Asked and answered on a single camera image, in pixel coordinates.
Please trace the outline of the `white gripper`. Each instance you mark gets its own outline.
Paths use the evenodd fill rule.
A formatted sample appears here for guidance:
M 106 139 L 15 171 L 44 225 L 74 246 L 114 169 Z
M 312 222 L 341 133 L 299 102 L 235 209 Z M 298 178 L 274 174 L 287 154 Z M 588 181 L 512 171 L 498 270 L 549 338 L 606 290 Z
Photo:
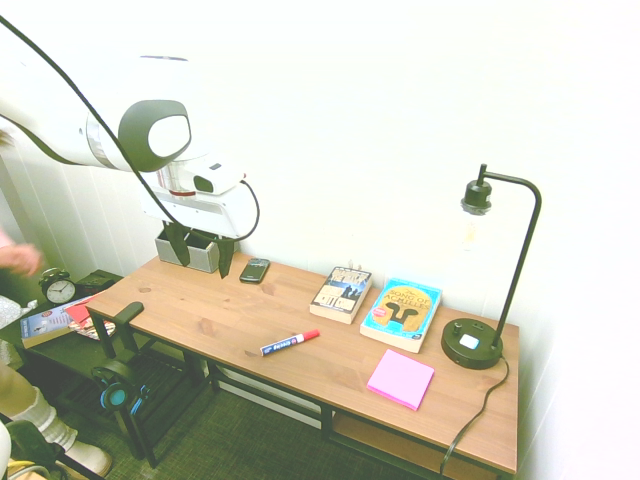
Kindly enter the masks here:
M 197 192 L 189 196 L 174 196 L 167 190 L 156 187 L 152 188 L 152 192 L 164 209 L 178 221 L 164 222 L 163 232 L 182 266 L 188 266 L 191 261 L 185 240 L 188 230 L 184 226 L 221 236 L 241 235 L 239 186 L 221 195 Z M 225 278 L 230 272 L 236 242 L 221 238 L 217 240 L 217 246 L 218 270 L 220 277 Z

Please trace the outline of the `person's bare hand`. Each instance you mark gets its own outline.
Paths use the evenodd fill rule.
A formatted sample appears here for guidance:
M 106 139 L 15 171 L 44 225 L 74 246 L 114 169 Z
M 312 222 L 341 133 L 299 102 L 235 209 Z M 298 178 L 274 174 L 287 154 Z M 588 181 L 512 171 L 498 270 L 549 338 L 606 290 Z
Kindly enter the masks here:
M 34 275 L 42 263 L 40 251 L 31 244 L 12 244 L 0 249 L 1 268 L 12 273 Z

